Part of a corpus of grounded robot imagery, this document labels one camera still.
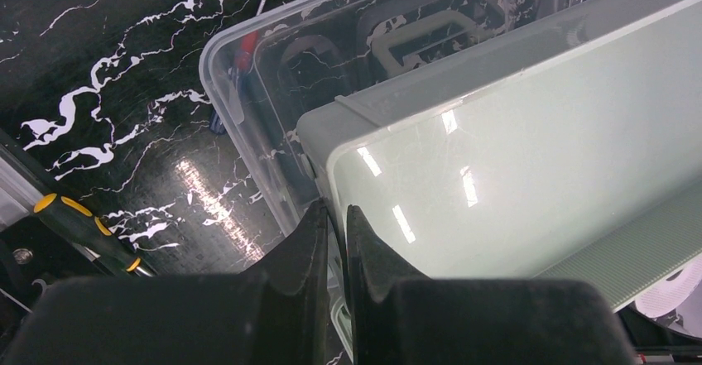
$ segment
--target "screw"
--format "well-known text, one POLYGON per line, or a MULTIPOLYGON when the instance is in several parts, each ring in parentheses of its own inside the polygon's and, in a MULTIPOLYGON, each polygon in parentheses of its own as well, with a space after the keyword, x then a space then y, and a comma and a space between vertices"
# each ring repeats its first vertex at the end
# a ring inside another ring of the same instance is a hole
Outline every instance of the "screw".
POLYGON ((15 262, 17 262, 17 264, 27 264, 31 262, 31 259, 34 257, 34 253, 24 247, 15 249, 12 255, 15 257, 15 262))

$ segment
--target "clear plastic storage box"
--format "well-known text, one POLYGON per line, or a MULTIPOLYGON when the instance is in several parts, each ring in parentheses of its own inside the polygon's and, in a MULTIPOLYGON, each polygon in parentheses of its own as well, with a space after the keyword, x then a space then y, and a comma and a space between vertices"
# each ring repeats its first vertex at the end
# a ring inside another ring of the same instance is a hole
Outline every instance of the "clear plastic storage box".
POLYGON ((219 33, 204 88, 284 234, 319 197, 302 114, 581 0, 297 0, 219 33))

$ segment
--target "screwdriver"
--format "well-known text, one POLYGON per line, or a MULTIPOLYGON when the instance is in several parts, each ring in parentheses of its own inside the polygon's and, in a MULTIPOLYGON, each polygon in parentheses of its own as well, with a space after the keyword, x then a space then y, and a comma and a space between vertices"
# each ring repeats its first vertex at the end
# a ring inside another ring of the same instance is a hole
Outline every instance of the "screwdriver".
POLYGON ((124 271, 153 276, 153 271, 139 256, 127 251, 100 219, 72 199, 49 194, 34 205, 34 213, 63 239, 112 259, 124 271))
MULTIPOLYGON (((258 9, 256 10, 256 16, 263 12, 263 7, 266 5, 266 0, 261 0, 258 4, 258 9)), ((243 75, 247 74, 251 69, 251 59, 253 50, 256 49, 256 44, 258 43, 258 31, 249 32, 247 35, 243 36, 241 40, 241 45, 234 56, 234 72, 232 74, 234 86, 238 92, 241 92, 243 84, 243 75)), ((224 123, 217 115, 216 111, 212 111, 212 115, 209 118, 209 130, 218 134, 224 135, 226 130, 224 129, 224 123)))

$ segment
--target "black and white marble pattern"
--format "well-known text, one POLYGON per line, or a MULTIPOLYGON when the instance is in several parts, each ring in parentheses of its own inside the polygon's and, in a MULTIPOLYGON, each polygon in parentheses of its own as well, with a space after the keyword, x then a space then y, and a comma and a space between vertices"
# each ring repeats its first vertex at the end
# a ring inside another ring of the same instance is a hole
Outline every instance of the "black and white marble pattern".
POLYGON ((160 273, 242 271, 284 238, 198 75, 259 1, 0 0, 1 128, 160 273))

